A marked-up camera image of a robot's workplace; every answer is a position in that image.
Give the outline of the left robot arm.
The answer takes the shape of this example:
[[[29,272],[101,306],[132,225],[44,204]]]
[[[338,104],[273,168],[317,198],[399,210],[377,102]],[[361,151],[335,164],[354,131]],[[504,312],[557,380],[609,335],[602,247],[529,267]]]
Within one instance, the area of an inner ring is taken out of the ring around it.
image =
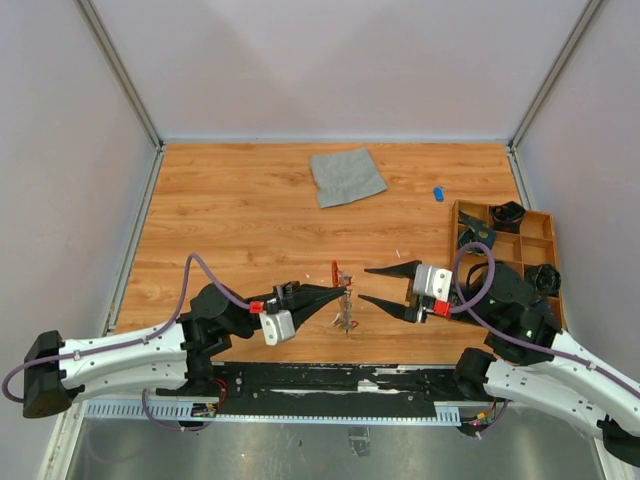
[[[268,346],[289,341],[346,292],[294,281],[242,298],[210,283],[191,299],[188,311],[164,324],[81,340],[44,332],[24,359],[22,414],[46,418],[75,402],[121,393],[212,397],[224,391],[226,381],[212,359],[230,349],[233,338],[261,333]]]

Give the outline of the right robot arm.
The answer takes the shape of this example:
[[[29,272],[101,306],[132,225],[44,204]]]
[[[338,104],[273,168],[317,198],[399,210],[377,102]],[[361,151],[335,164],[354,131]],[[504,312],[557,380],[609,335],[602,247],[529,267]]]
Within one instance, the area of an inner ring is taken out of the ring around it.
[[[390,316],[409,323],[437,316],[486,329],[486,347],[466,348],[454,368],[460,397],[523,403],[590,434],[617,459],[639,464],[638,383],[588,353],[561,327],[548,299],[509,264],[476,264],[461,286],[451,271],[419,261],[374,272],[410,281],[406,304],[364,298]]]

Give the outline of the dark patterned necktie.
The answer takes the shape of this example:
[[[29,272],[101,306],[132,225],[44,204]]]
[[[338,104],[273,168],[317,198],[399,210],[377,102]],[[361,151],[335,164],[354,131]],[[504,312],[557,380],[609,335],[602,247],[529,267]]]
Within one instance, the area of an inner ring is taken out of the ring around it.
[[[497,234],[488,223],[462,211],[458,213],[458,220],[460,224],[466,227],[466,229],[458,236],[458,248],[462,248],[469,243],[477,242],[485,245],[490,250],[493,249],[497,239]]]

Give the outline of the grey cloth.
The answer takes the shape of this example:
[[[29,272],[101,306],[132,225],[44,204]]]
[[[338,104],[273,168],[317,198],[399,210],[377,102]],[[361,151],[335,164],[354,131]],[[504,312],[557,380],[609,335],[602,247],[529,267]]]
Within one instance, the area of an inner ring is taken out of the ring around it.
[[[387,190],[365,147],[347,152],[313,155],[310,160],[319,207],[350,204]]]

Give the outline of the dark rolled necktie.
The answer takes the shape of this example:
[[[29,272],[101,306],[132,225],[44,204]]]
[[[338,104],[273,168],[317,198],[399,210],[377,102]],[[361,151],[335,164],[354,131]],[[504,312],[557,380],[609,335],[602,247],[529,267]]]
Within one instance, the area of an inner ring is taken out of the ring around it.
[[[515,201],[489,207],[491,226],[496,231],[519,234],[526,209]]]

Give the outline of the wooden compartment tray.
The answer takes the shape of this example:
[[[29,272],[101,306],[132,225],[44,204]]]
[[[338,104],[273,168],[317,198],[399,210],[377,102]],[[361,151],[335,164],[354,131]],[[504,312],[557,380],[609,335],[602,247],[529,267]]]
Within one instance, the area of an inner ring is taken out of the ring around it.
[[[460,211],[480,218],[491,226],[489,207],[494,205],[472,201],[456,200],[451,211],[450,260],[454,261],[460,248],[457,246],[458,236],[466,229],[459,223]],[[495,259],[510,266],[524,278],[524,271],[529,266],[544,263],[552,264],[560,272],[560,264],[556,248],[553,217],[549,213],[527,210],[520,226],[520,233],[513,234],[496,231],[497,239],[491,250]],[[544,296],[548,299],[556,319],[561,326],[566,325],[562,304],[562,290],[556,296]]]

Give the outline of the green patterned rolled necktie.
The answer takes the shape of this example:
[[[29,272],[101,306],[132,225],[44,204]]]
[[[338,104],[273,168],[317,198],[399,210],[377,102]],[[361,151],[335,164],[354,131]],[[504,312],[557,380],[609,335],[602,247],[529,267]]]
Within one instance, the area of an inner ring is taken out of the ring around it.
[[[529,266],[524,271],[524,279],[540,295],[556,296],[561,288],[561,274],[549,263]]]

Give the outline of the black mounting rail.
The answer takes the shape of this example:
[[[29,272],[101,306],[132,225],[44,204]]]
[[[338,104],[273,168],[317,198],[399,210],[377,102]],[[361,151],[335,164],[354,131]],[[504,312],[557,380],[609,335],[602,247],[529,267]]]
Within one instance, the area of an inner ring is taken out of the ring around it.
[[[202,400],[225,387],[224,414],[347,419],[431,417],[438,402],[492,401],[485,393],[464,394],[453,372],[428,365],[216,362],[211,379],[149,392]]]

